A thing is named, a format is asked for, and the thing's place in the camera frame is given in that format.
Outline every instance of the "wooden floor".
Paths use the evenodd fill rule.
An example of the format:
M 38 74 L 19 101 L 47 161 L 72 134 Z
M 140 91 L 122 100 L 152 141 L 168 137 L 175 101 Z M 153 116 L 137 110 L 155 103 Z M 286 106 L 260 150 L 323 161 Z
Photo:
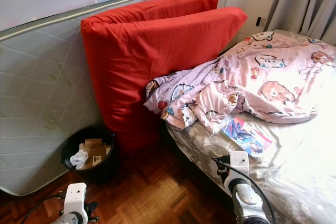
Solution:
M 0 223 L 20 223 L 34 204 L 48 195 L 82 182 L 68 172 L 26 197 L 1 193 Z M 116 178 L 88 185 L 87 202 L 97 201 L 94 216 L 101 224 L 220 223 L 234 224 L 234 216 L 205 187 L 195 181 L 180 161 L 160 144 L 142 149 L 122 161 Z M 25 223 L 50 224 L 63 209 L 52 198 L 37 208 Z

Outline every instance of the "gray floral bedsheet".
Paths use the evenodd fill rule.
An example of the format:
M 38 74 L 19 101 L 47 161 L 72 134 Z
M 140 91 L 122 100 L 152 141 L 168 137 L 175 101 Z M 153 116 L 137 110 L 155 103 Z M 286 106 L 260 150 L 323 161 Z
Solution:
M 300 124 L 272 124 L 250 114 L 233 114 L 273 141 L 262 159 L 250 158 L 250 177 L 275 208 L 277 223 L 331 224 L 336 221 L 336 107 L 323 97 L 335 97 L 336 74 L 326 84 L 318 102 L 319 115 Z M 213 156 L 238 147 L 198 122 L 184 130 L 167 125 L 180 150 L 223 189 Z

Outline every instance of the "wall socket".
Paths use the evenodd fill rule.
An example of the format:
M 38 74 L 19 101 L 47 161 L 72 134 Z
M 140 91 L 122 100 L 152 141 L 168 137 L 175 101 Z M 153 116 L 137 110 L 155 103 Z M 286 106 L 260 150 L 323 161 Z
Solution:
M 266 18 L 258 17 L 256 26 L 264 27 L 266 25 Z

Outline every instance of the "book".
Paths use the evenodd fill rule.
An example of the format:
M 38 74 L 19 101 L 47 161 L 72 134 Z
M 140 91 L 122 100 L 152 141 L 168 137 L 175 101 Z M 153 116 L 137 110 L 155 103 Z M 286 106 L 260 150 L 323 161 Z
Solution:
M 261 157 L 272 143 L 271 140 L 240 118 L 234 118 L 220 132 L 236 143 L 251 157 Z

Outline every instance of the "black wire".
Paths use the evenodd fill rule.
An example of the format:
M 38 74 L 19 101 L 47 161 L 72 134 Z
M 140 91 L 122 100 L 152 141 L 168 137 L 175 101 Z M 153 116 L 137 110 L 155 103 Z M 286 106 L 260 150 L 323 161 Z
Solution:
M 212 158 L 212 160 L 215 161 L 216 163 L 219 163 L 220 165 L 222 165 L 222 166 L 228 168 L 228 169 L 231 169 L 231 170 L 235 171 L 236 173 L 238 173 L 238 174 L 244 176 L 244 177 L 247 178 L 249 181 L 251 181 L 252 184 L 258 189 L 258 191 L 260 192 L 260 194 L 261 194 L 261 195 L 263 196 L 263 198 L 265 199 L 266 204 L 267 204 L 267 206 L 268 206 L 268 208 L 269 208 L 269 211 L 271 212 L 271 216 L 272 216 L 273 224 L 276 224 L 276 223 L 277 223 L 276 220 L 275 220 L 275 215 L 274 215 L 272 206 L 271 206 L 270 202 L 268 201 L 266 195 L 264 194 L 264 192 L 262 191 L 262 189 L 261 189 L 261 188 L 260 188 L 260 187 L 259 187 L 259 186 L 258 186 L 258 185 L 257 185 L 257 184 L 256 184 L 250 177 L 249 177 L 249 176 L 245 175 L 245 174 L 242 173 L 241 171 L 237 170 L 236 168 L 233 168 L 232 166 L 230 166 L 230 165 L 228 165 L 228 164 L 224 164 L 223 162 L 218 161 L 218 160 L 217 160 L 216 158 L 214 158 L 214 157 Z
M 29 215 L 31 215 L 32 212 L 33 212 L 39 205 L 41 205 L 45 200 L 50 199 L 50 198 L 54 198 L 54 197 L 57 198 L 57 197 L 59 197 L 59 195 L 58 195 L 58 194 L 50 195 L 50 196 L 48 196 L 47 198 L 41 200 L 39 203 L 37 203 L 37 204 L 35 205 L 35 207 L 33 207 L 33 209 L 32 209 L 29 213 L 27 213 L 27 215 L 23 218 L 23 220 L 21 221 L 21 224 L 25 223 L 25 221 L 27 220 L 27 218 L 29 217 Z

